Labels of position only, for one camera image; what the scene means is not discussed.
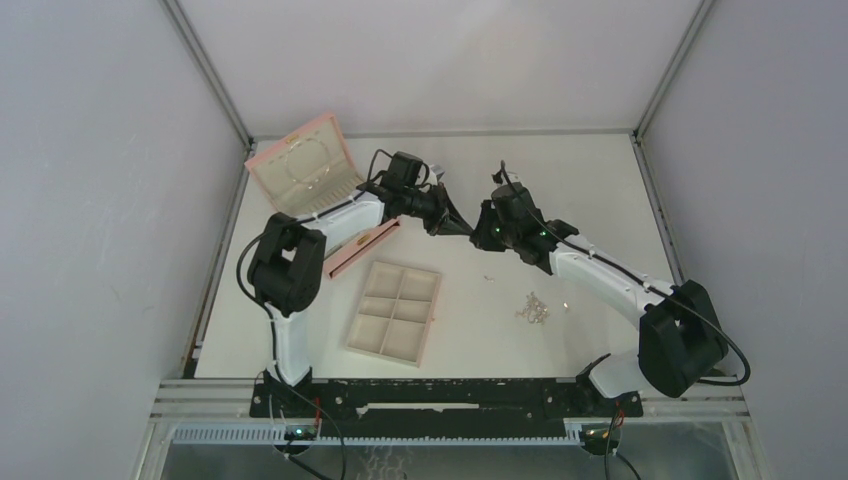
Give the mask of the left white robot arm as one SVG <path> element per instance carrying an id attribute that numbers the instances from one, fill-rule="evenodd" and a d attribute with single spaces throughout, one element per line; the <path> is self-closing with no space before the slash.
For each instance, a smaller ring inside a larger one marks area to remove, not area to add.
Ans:
<path id="1" fill-rule="evenodd" d="M 370 170 L 348 199 L 317 213 L 272 215 L 236 264 L 242 293 L 270 320 L 269 374 L 281 382 L 274 404 L 290 417 L 311 407 L 306 310 L 317 297 L 329 250 L 387 220 L 418 218 L 431 236 L 468 236 L 471 226 L 449 198 L 434 167 L 398 151 L 388 167 Z"/>

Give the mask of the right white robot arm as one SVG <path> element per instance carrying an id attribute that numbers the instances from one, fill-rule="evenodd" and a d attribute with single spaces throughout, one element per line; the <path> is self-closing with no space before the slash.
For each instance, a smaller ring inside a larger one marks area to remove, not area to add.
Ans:
<path id="1" fill-rule="evenodd" d="M 513 251 L 526 264 L 572 282 L 612 307 L 636 329 L 636 348 L 606 354 L 583 371 L 578 402 L 605 415 L 618 397 L 651 387 L 678 398 L 730 351 L 706 289 L 694 281 L 672 285 L 630 270 L 558 219 L 545 220 L 520 183 L 496 188 L 481 204 L 472 244 Z"/>

